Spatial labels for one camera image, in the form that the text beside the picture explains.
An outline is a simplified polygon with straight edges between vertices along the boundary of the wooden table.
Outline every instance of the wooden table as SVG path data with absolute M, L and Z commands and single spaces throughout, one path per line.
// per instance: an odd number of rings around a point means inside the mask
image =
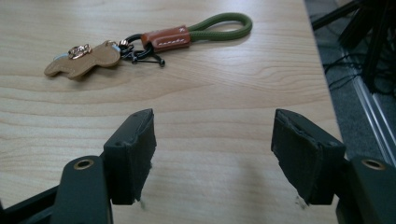
M 250 36 L 161 53 L 165 68 L 121 62 L 82 81 L 43 74 L 76 45 L 228 11 L 253 19 Z M 270 148 L 280 107 L 340 138 L 302 0 L 4 0 L 0 66 L 4 207 L 58 185 L 69 161 L 99 155 L 130 114 L 153 108 L 158 146 L 143 203 L 114 206 L 115 223 L 336 223 L 334 205 L 296 203 Z

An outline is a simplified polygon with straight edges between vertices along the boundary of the black cable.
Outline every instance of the black cable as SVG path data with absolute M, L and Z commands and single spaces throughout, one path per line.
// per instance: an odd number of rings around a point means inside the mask
M 345 62 L 342 62 L 345 58 L 351 57 L 351 56 L 365 56 L 365 54 L 362 54 L 362 53 L 351 53 L 351 54 L 344 55 L 343 57 L 335 60 L 332 63 L 324 63 L 323 64 L 323 67 L 325 68 L 324 74 L 327 74 L 329 72 L 329 70 L 331 68 L 335 67 L 335 66 L 351 65 L 351 66 L 356 66 L 359 69 L 361 69 L 362 63 L 345 63 Z
M 360 75 L 349 75 L 349 76 L 346 76 L 346 77 L 341 77 L 340 79 L 335 80 L 334 82 L 332 82 L 332 83 L 329 84 L 329 90 L 330 90 L 330 91 L 335 91 L 335 90 L 341 89 L 341 88 L 343 88 L 347 83 L 349 83 L 350 81 L 352 81 L 353 79 L 355 79 L 355 77 L 358 77 L 358 76 L 360 76 Z M 334 87 L 335 84 L 337 84 L 337 83 L 339 83 L 339 82 L 341 82 L 341 81 L 343 81 L 343 80 L 345 80 L 345 79 L 346 79 L 345 82 L 343 82 L 343 83 L 340 84 L 339 86 L 335 86 L 335 87 Z

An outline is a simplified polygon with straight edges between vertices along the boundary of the black chair leg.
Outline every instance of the black chair leg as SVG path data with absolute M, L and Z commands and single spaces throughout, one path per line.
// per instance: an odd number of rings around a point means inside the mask
M 387 0 L 387 5 L 385 7 L 380 8 L 375 13 L 373 36 L 362 68 L 363 81 L 370 92 L 375 91 L 375 70 L 381 55 L 382 47 L 387 40 L 389 28 L 389 14 L 387 12 L 388 3 L 389 0 Z
M 338 37 L 338 42 L 346 49 L 354 49 L 367 36 L 374 21 L 375 12 L 373 10 L 360 8 Z
M 312 22 L 312 28 L 315 30 L 333 22 L 336 21 L 338 19 L 340 19 L 341 17 L 345 17 L 347 14 L 357 10 L 359 8 L 358 3 L 356 3 L 355 1 L 352 1 L 346 5 L 344 5 L 343 7 L 340 7 L 338 9 L 336 9 L 335 11 L 327 14 L 326 16 L 317 19 L 316 21 Z

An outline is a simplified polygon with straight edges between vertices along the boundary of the keychain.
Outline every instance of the keychain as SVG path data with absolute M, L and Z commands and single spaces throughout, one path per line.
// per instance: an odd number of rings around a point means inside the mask
M 239 21 L 243 27 L 238 30 L 218 32 L 205 31 L 208 27 L 225 21 Z M 199 40 L 226 41 L 234 40 L 248 35 L 252 29 L 251 19 L 241 13 L 222 13 L 208 18 L 190 27 L 181 25 L 171 29 L 131 35 L 121 40 L 120 43 L 107 40 L 102 45 L 92 49 L 89 44 L 77 46 L 67 53 L 54 58 L 44 71 L 49 77 L 54 77 L 60 72 L 67 73 L 69 79 L 78 79 L 90 71 L 94 66 L 109 67 L 117 64 L 120 59 L 132 63 L 158 63 L 165 66 L 165 61 L 156 53 L 178 48 L 187 48 L 192 42 Z M 135 50 L 133 42 L 141 40 L 144 50 Z M 155 61 L 145 60 L 152 57 Z

